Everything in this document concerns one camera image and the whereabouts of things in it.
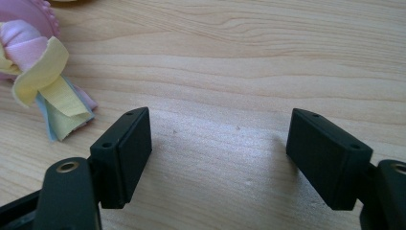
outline wooden table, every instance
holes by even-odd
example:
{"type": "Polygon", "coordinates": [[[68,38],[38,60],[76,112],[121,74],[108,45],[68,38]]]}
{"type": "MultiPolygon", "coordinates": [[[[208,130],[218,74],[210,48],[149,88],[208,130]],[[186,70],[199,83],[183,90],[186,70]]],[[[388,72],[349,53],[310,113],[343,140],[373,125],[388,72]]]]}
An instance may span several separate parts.
{"type": "Polygon", "coordinates": [[[292,108],[324,115],[406,161],[403,0],[53,3],[64,71],[100,105],[51,143],[36,105],[0,84],[0,205],[41,188],[127,110],[150,109],[153,151],[130,204],[104,229],[360,229],[286,157],[292,108]]]}

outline black clamp jaw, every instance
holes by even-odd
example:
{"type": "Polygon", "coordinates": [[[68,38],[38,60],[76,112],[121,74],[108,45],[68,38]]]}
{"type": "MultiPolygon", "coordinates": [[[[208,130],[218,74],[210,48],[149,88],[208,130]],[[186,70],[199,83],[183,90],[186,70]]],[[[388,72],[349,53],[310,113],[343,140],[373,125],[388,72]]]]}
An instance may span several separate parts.
{"type": "Polygon", "coordinates": [[[41,191],[0,208],[0,229],[102,229],[99,202],[122,209],[152,151],[147,107],[126,112],[90,148],[90,157],[61,160],[41,191]]]}
{"type": "Polygon", "coordinates": [[[372,149],[323,116],[293,109],[286,153],[332,210],[363,202],[361,227],[406,229],[406,163],[370,163],[372,149]]]}

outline pastel fabric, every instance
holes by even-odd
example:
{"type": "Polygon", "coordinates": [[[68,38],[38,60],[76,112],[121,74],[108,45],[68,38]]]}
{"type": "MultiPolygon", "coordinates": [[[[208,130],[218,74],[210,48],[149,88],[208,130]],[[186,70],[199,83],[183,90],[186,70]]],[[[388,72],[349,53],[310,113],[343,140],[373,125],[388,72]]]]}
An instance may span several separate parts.
{"type": "Polygon", "coordinates": [[[1,79],[12,79],[21,105],[38,104],[51,140],[63,140],[94,118],[97,104],[60,74],[69,54],[55,37],[47,39],[22,20],[0,25],[1,79]]]}

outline plush toy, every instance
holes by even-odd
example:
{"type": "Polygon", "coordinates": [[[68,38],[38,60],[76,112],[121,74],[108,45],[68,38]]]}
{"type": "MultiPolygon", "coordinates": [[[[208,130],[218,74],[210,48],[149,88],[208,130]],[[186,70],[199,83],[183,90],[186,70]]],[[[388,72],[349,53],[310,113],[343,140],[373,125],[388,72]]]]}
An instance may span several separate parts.
{"type": "Polygon", "coordinates": [[[51,140],[63,140],[94,118],[97,104],[61,76],[68,52],[56,38],[57,20],[43,0],[0,0],[0,80],[12,80],[15,100],[36,101],[51,140]]]}

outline screw hole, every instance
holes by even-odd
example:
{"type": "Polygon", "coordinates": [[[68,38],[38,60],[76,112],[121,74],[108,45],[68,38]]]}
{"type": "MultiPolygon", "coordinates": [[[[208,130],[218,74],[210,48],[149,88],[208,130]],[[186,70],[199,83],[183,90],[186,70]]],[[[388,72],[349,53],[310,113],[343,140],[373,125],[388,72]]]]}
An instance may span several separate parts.
{"type": "Polygon", "coordinates": [[[398,173],[406,174],[406,165],[392,164],[398,173]]]}
{"type": "Polygon", "coordinates": [[[67,173],[75,170],[78,167],[79,163],[76,161],[66,162],[57,167],[56,171],[58,173],[67,173]]]}
{"type": "Polygon", "coordinates": [[[355,144],[351,144],[350,147],[355,149],[355,150],[361,149],[361,147],[359,147],[358,145],[355,145],[355,144]]]}
{"type": "Polygon", "coordinates": [[[101,146],[102,146],[103,148],[110,148],[110,147],[112,146],[112,144],[109,143],[109,142],[106,142],[106,143],[103,143],[101,146]]]}

